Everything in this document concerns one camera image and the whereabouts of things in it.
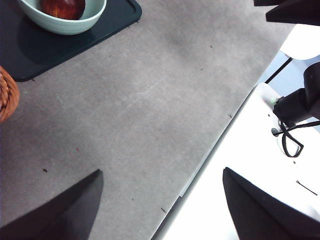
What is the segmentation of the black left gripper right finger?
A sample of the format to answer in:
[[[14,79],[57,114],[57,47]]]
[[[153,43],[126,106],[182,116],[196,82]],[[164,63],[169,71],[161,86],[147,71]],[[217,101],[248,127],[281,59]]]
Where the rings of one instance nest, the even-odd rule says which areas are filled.
[[[232,169],[223,170],[223,187],[241,240],[318,240],[319,221],[272,197]]]

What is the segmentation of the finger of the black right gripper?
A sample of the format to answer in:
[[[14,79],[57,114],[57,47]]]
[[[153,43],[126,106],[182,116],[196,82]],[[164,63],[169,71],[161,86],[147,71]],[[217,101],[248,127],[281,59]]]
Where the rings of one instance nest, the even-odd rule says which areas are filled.
[[[255,7],[266,7],[266,6],[276,6],[280,5],[286,0],[253,0],[253,5]]]
[[[286,0],[265,14],[267,22],[320,25],[319,0]]]

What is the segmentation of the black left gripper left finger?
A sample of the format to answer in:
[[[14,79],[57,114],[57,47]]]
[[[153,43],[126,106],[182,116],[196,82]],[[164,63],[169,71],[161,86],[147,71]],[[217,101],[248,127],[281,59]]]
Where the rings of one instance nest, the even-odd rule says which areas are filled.
[[[0,228],[2,240],[87,240],[99,211],[104,175],[96,170],[47,203]]]

